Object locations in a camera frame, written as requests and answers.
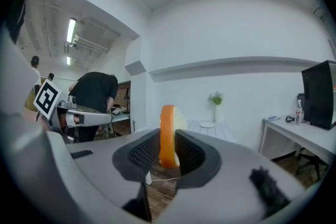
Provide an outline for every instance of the black t-shirt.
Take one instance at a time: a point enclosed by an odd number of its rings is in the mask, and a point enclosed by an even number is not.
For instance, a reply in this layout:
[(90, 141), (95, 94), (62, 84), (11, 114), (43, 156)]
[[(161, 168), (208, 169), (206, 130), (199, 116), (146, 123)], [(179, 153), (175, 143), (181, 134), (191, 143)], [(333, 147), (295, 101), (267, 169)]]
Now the black t-shirt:
[(69, 93), (76, 97), (78, 105), (106, 113), (107, 98), (116, 98), (118, 81), (105, 73), (90, 72), (81, 77)]

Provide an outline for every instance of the white plate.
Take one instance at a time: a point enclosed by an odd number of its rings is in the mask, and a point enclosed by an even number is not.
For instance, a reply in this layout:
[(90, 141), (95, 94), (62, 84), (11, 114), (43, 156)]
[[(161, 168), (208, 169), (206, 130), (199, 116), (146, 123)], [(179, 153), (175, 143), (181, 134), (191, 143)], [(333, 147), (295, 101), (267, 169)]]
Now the white plate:
[(213, 128), (215, 127), (215, 123), (213, 122), (202, 122), (200, 123), (200, 126), (203, 128)]

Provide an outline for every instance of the white cable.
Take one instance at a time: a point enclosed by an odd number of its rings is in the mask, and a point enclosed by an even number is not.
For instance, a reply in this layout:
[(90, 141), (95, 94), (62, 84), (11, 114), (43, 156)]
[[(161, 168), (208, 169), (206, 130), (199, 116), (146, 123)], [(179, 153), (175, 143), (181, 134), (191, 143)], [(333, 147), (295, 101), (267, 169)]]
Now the white cable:
[(152, 181), (168, 181), (168, 180), (172, 180), (172, 179), (179, 179), (179, 177), (173, 177), (173, 178), (169, 178), (169, 179), (155, 179)]

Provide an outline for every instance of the green plant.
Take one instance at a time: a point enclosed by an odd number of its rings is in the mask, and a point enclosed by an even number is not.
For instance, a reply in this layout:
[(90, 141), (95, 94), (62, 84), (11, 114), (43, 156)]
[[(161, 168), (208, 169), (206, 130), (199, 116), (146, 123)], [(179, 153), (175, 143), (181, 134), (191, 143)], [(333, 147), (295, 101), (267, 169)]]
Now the green plant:
[(224, 95), (221, 92), (210, 94), (209, 99), (216, 105), (220, 105), (223, 101)]

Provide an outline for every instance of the ceiling pipe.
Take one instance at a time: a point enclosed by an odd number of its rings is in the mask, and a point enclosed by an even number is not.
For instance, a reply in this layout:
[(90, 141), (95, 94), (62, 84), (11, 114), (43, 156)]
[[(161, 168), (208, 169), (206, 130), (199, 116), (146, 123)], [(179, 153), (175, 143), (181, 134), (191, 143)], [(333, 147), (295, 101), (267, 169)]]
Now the ceiling pipe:
[(97, 44), (97, 43), (95, 43), (95, 42), (93, 42), (93, 41), (91, 41), (91, 40), (86, 39), (86, 38), (82, 38), (82, 37), (80, 37), (80, 36), (78, 36), (78, 35), (75, 35), (75, 38), (77, 38), (77, 39), (80, 40), (80, 41), (84, 41), (85, 43), (90, 44), (90, 45), (92, 45), (93, 47), (97, 47), (97, 48), (99, 48), (99, 49), (109, 51), (109, 49), (105, 48), (104, 46), (99, 45), (99, 44)]
[(93, 45), (91, 45), (91, 44), (89, 44), (89, 43), (87, 43), (87, 42), (85, 42), (85, 41), (83, 41), (83, 40), (80, 40), (80, 41), (79, 41), (79, 44), (80, 44), (80, 45), (84, 45), (84, 46), (86, 46), (86, 47), (90, 47), (91, 49), (93, 49), (93, 50), (95, 50), (95, 51), (101, 51), (101, 52), (108, 53), (108, 49), (101, 49), (101, 48), (95, 47), (95, 46), (93, 46)]
[(97, 52), (100, 52), (100, 53), (102, 53), (102, 52), (104, 52), (105, 54), (108, 53), (108, 51), (106, 51), (106, 50), (102, 50), (102, 49), (99, 49), (99, 48), (95, 48), (95, 47), (93, 47), (93, 46), (91, 46), (91, 45), (89, 45), (89, 44), (85, 44), (84, 42), (79, 42), (79, 43), (78, 43), (78, 46), (82, 46), (82, 47), (84, 47), (84, 48), (87, 48), (87, 49), (90, 49), (90, 50), (94, 50), (94, 51), (97, 51)]
[[(66, 10), (66, 9), (64, 9), (64, 8), (60, 8), (60, 7), (58, 7), (58, 6), (55, 6), (55, 5), (46, 3), (46, 2), (39, 3), (39, 2), (37, 2), (37, 1), (35, 1), (35, 0), (25, 0), (25, 1), (31, 3), (32, 5), (34, 5), (34, 6), (36, 6), (36, 7), (39, 7), (39, 4), (41, 4), (41, 5), (44, 5), (44, 6), (53, 8), (53, 9), (56, 9), (56, 10), (58, 10), (59, 12), (61, 12), (61, 13), (63, 13), (63, 14), (66, 14), (67, 16), (68, 16), (69, 14), (73, 14), (73, 12), (70, 11), (70, 10)], [(117, 32), (117, 31), (115, 31), (115, 30), (113, 30), (113, 29), (111, 29), (111, 28), (106, 29), (106, 28), (102, 27), (101, 25), (99, 25), (99, 24), (97, 24), (97, 23), (91, 21), (90, 18), (87, 18), (87, 20), (88, 20), (89, 23), (96, 25), (97, 27), (101, 28), (101, 29), (104, 30), (104, 31), (111, 32), (111, 33), (113, 33), (113, 34), (116, 34), (117, 36), (121, 36), (121, 34), (120, 34), (119, 32)]]
[(46, 2), (46, 0), (41, 0), (41, 2), (40, 2), (40, 7), (39, 7), (40, 21), (41, 21), (42, 33), (43, 33), (43, 36), (44, 36), (44, 39), (45, 39), (45, 44), (46, 44), (47, 51), (49, 53), (49, 56), (51, 58), (53, 58), (54, 55), (51, 53), (50, 41), (49, 41), (49, 35), (48, 35), (48, 28), (47, 28), (46, 6), (43, 5), (43, 3), (45, 3), (45, 2)]
[(73, 60), (84, 61), (84, 62), (86, 62), (86, 63), (94, 63), (94, 62), (86, 61), (86, 60), (84, 60), (84, 59), (76, 58), (76, 57), (73, 57), (73, 56), (69, 56), (69, 57), (70, 57), (71, 59), (73, 59)]

